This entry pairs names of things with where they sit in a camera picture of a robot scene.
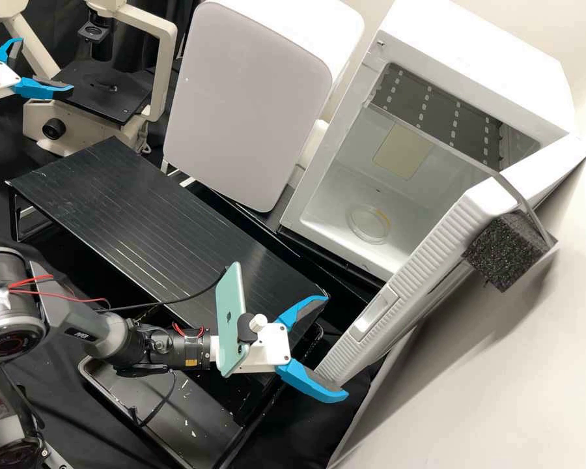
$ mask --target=red cable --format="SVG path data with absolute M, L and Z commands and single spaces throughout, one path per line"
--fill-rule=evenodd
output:
M 184 333 L 184 331 L 180 328 L 180 326 L 177 325 L 175 322 L 172 322 L 171 326 L 174 328 L 174 331 L 178 332 L 182 337 L 189 337 L 189 338 L 191 337 L 190 335 L 186 335 Z M 205 331 L 206 330 L 204 329 L 204 326 L 200 326 L 200 330 L 197 333 L 197 335 L 195 336 L 195 339 L 199 339 L 200 337 L 202 337 L 204 335 Z
M 17 281 L 17 282 L 13 282 L 8 287 L 10 289 L 11 288 L 17 288 L 17 287 L 21 287 L 23 285 L 26 285 L 27 283 L 32 283 L 32 282 L 35 282 L 35 281 L 38 281 L 38 280 L 53 279 L 53 278 L 54 278 L 54 275 L 52 275 L 52 274 L 45 274 L 45 275 L 42 275 L 42 276 L 31 277 L 29 279 L 25 279 L 25 280 L 20 280 L 20 281 Z
M 177 325 L 175 322 L 172 322 L 171 326 L 174 328 L 174 331 L 178 332 L 182 337 L 187 337 L 187 335 L 184 333 L 184 331 L 182 329 L 180 329 L 180 326 Z
M 39 296 L 51 296 L 52 298 L 61 298 L 62 300 L 68 300 L 68 301 L 75 302 L 75 303 L 103 302 L 108 305 L 109 309 L 111 309 L 111 304 L 109 303 L 109 300 L 107 300 L 106 298 L 91 298 L 91 299 L 87 299 L 87 300 L 82 300 L 80 298 L 76 298 L 73 296 L 61 295 L 59 293 L 36 292 L 36 291 L 30 291 L 30 290 L 10 290 L 9 289 L 9 293 L 25 293 L 25 294 L 35 294 L 35 295 L 39 295 Z

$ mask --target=gray tray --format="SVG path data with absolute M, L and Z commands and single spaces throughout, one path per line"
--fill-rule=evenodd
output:
M 123 414 L 130 417 L 128 408 L 136 406 L 137 416 L 142 419 L 163 399 L 173 382 L 170 373 L 122 378 L 110 365 L 91 357 L 80 362 L 78 371 Z M 169 402 L 143 430 L 183 467 L 217 467 L 238 441 L 243 427 L 189 375 L 176 373 Z

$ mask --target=black foam block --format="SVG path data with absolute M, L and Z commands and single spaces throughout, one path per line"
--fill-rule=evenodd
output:
M 462 256 L 499 291 L 505 292 L 549 249 L 536 225 L 519 210 L 493 220 Z

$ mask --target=white panel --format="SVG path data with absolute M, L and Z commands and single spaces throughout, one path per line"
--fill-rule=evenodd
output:
M 313 4 L 324 2 L 312 10 L 293 0 L 256 2 L 260 11 L 248 10 L 253 2 L 240 0 L 198 7 L 165 139 L 169 163 L 255 210 L 273 208 L 333 86 L 327 62 L 338 49 L 335 42 L 349 48 L 346 54 L 339 49 L 348 56 L 357 40 L 352 37 L 361 32 L 353 10 L 337 8 L 332 0 Z M 282 15 L 297 8 L 295 15 Z M 246 16 L 250 13 L 257 18 Z M 324 22 L 321 33 L 304 26 L 310 21 L 305 13 L 316 15 L 313 24 Z M 278 33 L 282 21 L 286 27 L 281 27 L 304 32 L 303 41 L 293 38 L 301 44 Z M 309 44 L 322 42 L 326 34 L 333 47 L 310 52 Z

